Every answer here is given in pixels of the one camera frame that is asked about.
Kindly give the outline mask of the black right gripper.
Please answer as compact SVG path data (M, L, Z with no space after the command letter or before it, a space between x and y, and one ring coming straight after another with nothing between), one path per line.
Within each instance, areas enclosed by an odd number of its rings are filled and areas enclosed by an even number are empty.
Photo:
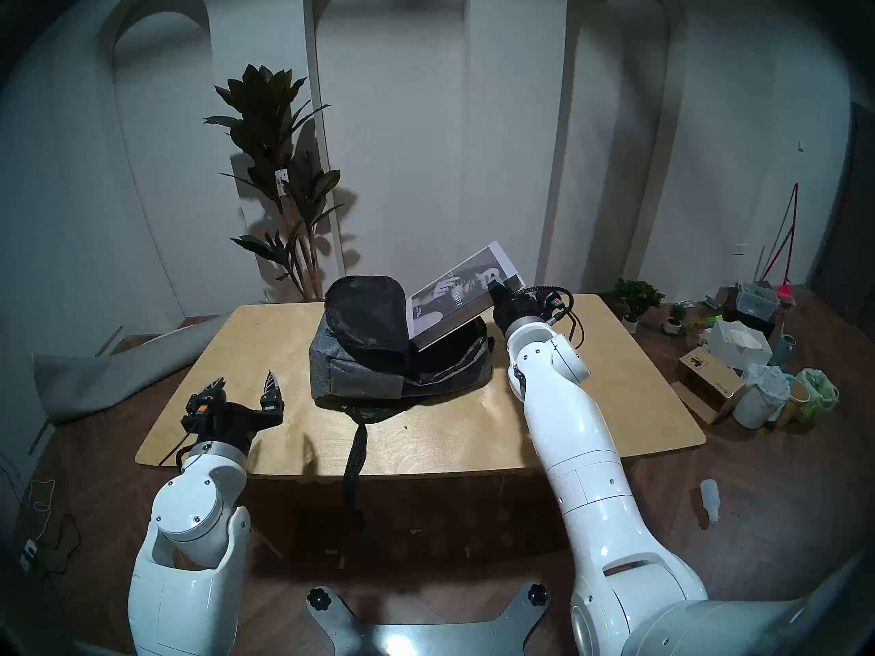
M494 300L494 323L503 335L510 335L513 324L533 317L553 326L571 313L571 293L567 289L518 289L511 291L498 278L486 286Z

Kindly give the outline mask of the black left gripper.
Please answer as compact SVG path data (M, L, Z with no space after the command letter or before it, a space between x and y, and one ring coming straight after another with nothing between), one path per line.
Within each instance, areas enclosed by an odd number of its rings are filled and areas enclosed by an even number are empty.
M186 432L196 435L198 442L222 442L237 450L250 450L257 433L283 422L283 398L277 378L268 371L261 409L228 401L225 384L225 378L220 376L191 395L181 425Z

